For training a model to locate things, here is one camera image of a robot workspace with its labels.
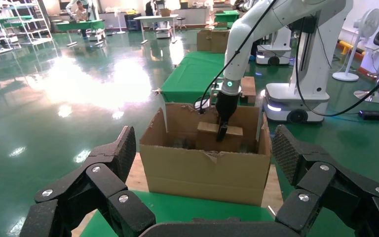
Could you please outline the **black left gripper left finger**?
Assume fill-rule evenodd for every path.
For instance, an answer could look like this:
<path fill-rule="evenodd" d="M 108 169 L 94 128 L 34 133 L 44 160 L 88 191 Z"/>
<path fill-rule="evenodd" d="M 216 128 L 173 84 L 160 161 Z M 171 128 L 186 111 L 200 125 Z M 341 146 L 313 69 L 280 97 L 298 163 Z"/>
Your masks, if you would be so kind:
<path fill-rule="evenodd" d="M 134 128 L 94 148 L 83 164 L 35 195 L 22 237 L 70 237 L 85 216 L 99 210 L 119 237 L 137 237 L 156 223 L 155 214 L 128 189 L 136 155 Z"/>

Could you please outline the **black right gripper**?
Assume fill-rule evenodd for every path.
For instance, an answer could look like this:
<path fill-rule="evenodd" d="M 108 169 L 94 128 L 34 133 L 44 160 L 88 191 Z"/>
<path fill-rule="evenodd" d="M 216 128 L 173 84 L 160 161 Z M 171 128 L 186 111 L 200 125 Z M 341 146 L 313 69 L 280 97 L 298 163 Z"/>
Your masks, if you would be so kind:
<path fill-rule="evenodd" d="M 217 133 L 217 142 L 222 142 L 228 129 L 228 121 L 236 111 L 240 94 L 227 95 L 219 92 L 216 101 L 216 110 L 218 113 L 219 128 Z"/>

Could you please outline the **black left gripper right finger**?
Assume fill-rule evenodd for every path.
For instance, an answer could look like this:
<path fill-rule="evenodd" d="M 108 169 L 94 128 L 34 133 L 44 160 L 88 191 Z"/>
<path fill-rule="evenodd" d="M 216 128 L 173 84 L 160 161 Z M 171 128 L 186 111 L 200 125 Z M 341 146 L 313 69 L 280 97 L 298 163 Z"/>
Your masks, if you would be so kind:
<path fill-rule="evenodd" d="M 379 183 L 339 163 L 321 146 L 277 126 L 272 154 L 294 190 L 276 222 L 298 236 L 310 231 L 323 208 L 334 212 L 357 237 L 379 237 Z"/>

